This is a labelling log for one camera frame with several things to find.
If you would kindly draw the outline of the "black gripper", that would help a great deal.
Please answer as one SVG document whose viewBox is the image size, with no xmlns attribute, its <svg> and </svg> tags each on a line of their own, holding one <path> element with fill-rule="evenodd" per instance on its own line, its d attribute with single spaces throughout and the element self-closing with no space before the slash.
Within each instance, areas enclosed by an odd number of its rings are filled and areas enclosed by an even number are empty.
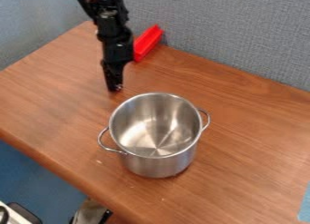
<svg viewBox="0 0 310 224">
<path fill-rule="evenodd" d="M 101 68 L 105 84 L 111 92 L 123 88 L 124 65 L 133 60 L 133 35 L 131 31 L 116 35 L 97 33 L 97 40 L 103 43 Z"/>
</svg>

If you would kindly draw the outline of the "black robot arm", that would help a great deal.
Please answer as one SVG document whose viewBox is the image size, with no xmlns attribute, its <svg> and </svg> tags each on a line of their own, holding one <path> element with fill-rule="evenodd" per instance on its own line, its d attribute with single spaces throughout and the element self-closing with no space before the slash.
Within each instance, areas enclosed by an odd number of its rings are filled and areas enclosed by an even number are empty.
<svg viewBox="0 0 310 224">
<path fill-rule="evenodd" d="M 123 88 L 123 69 L 133 61 L 133 34 L 125 22 L 128 10 L 123 0 L 77 0 L 96 26 L 96 38 L 101 42 L 100 61 L 105 84 L 111 92 Z"/>
</svg>

